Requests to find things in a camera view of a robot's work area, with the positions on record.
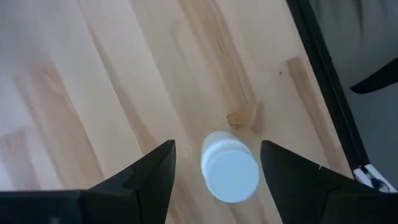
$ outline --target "black metal frame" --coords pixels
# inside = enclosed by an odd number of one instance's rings
[[[175,162],[168,140],[88,190],[0,192],[0,223],[165,223]]]
[[[308,0],[286,0],[318,80],[351,170],[369,164],[313,8]]]
[[[398,194],[382,193],[273,142],[262,142],[261,166],[284,224],[398,222]]]

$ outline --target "gray fabric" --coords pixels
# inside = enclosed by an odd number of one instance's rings
[[[369,159],[398,187],[398,83],[366,95],[349,89],[398,57],[398,1],[310,2]]]

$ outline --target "light wood surface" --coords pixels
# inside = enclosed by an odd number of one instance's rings
[[[88,188],[176,139],[167,223],[281,223],[263,176],[243,203],[207,191],[216,130],[351,175],[283,0],[1,5],[1,190]]]

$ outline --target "wood grain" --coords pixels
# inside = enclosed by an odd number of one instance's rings
[[[284,1],[4,6],[2,190],[91,187],[175,139],[167,223],[281,223],[263,176],[243,203],[209,193],[200,146],[216,130],[232,131],[257,160],[269,139],[350,175]],[[287,62],[295,57],[302,65]]]
[[[327,122],[331,122],[330,117],[327,116],[326,111],[322,111],[320,108],[319,104],[322,102],[318,102],[315,98],[315,91],[311,86],[310,79],[308,78],[308,74],[301,58],[292,58],[287,61],[287,64],[298,94],[300,95],[303,104],[311,117],[312,123],[317,130],[318,137],[321,140],[330,168],[340,174],[352,177],[352,173],[348,167],[347,158],[345,158],[344,154],[336,153],[341,152],[343,149],[341,148],[336,130],[327,125]]]

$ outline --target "white plastic cap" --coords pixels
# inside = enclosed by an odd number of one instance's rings
[[[209,191],[224,202],[248,199],[259,184],[250,149],[229,132],[217,131],[202,144],[201,171]]]

